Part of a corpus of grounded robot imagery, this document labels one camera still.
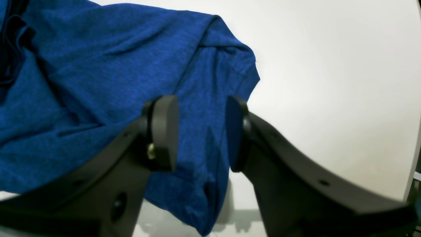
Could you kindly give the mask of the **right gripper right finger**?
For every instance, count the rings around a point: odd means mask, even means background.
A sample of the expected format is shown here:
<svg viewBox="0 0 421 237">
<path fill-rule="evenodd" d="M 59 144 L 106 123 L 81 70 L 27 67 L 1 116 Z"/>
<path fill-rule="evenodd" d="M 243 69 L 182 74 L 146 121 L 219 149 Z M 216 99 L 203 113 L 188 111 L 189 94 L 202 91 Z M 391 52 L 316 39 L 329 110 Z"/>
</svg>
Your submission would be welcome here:
<svg viewBox="0 0 421 237">
<path fill-rule="evenodd" d="M 359 187 L 305 156 L 245 100 L 226 102 L 230 168 L 254 186 L 268 237 L 412 237 L 415 205 Z"/>
</svg>

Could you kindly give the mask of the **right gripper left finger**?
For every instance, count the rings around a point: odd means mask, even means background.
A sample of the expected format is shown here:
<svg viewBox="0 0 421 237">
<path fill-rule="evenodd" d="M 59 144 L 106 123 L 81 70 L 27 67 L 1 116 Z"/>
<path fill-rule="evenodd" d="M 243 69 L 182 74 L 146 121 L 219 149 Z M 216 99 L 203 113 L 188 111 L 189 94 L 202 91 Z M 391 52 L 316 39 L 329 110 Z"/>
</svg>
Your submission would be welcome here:
<svg viewBox="0 0 421 237">
<path fill-rule="evenodd" d="M 147 102 L 141 116 L 74 171 L 1 202 L 2 237 L 131 237 L 149 177 L 174 171 L 175 95 Z"/>
</svg>

